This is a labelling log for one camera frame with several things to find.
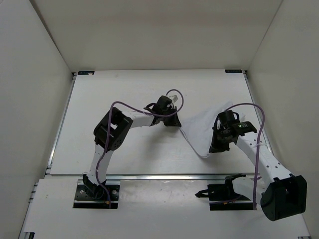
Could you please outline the white skirt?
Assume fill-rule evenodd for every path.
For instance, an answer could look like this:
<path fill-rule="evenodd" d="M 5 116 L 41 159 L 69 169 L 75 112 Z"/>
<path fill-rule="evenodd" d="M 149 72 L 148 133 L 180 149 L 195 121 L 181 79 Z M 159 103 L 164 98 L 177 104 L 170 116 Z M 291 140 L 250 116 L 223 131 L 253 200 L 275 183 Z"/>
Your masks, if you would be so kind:
<path fill-rule="evenodd" d="M 180 120 L 180 131 L 198 156 L 202 158 L 208 158 L 210 156 L 209 149 L 213 137 L 212 128 L 217 115 L 231 106 L 233 106 L 232 101 L 219 103 L 194 116 Z"/>

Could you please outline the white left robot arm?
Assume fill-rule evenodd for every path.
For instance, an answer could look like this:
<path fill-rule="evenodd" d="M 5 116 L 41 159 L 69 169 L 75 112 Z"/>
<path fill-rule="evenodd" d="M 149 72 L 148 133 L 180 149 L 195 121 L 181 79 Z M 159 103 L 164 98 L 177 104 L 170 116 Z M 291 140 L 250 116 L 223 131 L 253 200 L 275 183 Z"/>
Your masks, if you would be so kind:
<path fill-rule="evenodd" d="M 160 96 L 156 103 L 148 104 L 143 111 L 127 106 L 130 112 L 116 108 L 117 102 L 111 105 L 93 131 L 95 153 L 90 170 L 83 175 L 84 189 L 90 198 L 111 202 L 110 190 L 106 188 L 106 173 L 114 151 L 123 144 L 129 130 L 160 122 L 167 127 L 181 127 L 178 108 L 174 105 L 177 100 L 177 95 Z"/>

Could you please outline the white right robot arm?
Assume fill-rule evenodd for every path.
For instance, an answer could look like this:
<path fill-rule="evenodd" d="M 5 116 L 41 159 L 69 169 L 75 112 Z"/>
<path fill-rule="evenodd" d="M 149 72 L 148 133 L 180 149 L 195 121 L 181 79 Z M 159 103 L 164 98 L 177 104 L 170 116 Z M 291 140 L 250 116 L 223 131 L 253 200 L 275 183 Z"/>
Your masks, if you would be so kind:
<path fill-rule="evenodd" d="M 216 194 L 223 202 L 246 197 L 261 206 L 271 220 L 302 214 L 306 210 L 307 182 L 286 169 L 258 138 L 257 129 L 249 121 L 240 121 L 232 110 L 217 115 L 213 125 L 212 144 L 209 151 L 228 151 L 234 143 L 250 159 L 262 179 L 249 179 L 243 173 L 225 178 Z"/>

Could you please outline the right blue corner label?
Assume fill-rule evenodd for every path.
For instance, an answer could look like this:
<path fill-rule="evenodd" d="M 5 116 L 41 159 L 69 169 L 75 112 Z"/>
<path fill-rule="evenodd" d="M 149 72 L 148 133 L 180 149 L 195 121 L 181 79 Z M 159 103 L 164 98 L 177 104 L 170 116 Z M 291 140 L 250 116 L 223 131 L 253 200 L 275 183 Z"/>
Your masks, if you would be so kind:
<path fill-rule="evenodd" d="M 226 74 L 242 74 L 241 69 L 225 69 Z"/>

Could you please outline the blue corner label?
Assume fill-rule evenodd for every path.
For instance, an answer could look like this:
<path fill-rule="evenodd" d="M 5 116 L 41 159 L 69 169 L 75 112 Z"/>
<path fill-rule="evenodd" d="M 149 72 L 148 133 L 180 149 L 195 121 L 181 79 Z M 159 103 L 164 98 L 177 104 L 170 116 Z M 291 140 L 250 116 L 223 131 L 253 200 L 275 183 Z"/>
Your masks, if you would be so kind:
<path fill-rule="evenodd" d="M 77 75 L 94 75 L 95 71 L 78 71 Z"/>
<path fill-rule="evenodd" d="M 225 69 L 226 74 L 242 74 L 241 69 Z"/>

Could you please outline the left blue corner label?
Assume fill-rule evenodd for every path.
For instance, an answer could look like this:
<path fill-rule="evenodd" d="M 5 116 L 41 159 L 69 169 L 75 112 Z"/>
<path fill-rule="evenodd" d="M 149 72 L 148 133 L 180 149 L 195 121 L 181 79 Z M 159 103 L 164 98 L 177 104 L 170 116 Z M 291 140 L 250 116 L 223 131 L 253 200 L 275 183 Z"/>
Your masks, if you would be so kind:
<path fill-rule="evenodd" d="M 94 75 L 95 71 L 78 71 L 77 75 Z"/>

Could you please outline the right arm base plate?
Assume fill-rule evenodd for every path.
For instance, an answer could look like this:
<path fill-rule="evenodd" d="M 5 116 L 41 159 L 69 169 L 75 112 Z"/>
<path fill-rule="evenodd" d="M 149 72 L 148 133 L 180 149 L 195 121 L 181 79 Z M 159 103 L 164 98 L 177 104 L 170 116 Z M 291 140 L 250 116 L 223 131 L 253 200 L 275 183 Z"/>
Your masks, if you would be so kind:
<path fill-rule="evenodd" d="M 253 210 L 252 189 L 254 180 L 238 173 L 226 176 L 224 183 L 207 185 L 198 191 L 197 198 L 209 200 L 210 211 L 251 211 Z"/>

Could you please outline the aluminium rail across table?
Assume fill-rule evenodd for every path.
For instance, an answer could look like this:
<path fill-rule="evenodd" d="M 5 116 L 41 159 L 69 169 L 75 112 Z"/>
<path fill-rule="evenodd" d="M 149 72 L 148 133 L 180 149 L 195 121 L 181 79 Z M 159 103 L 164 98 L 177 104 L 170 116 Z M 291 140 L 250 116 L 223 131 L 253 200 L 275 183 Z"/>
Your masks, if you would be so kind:
<path fill-rule="evenodd" d="M 231 174 L 107 174 L 106 180 L 223 180 Z"/>

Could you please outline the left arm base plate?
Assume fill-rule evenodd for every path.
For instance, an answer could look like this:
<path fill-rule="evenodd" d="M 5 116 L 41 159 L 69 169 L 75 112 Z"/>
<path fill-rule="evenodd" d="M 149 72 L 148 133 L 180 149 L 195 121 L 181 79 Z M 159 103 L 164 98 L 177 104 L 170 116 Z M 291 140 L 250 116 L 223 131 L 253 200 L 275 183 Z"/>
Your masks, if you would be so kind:
<path fill-rule="evenodd" d="M 106 190 L 99 188 L 97 190 L 89 189 L 82 180 L 78 180 L 73 200 L 75 209 L 117 209 L 120 196 L 120 181 L 107 180 Z"/>

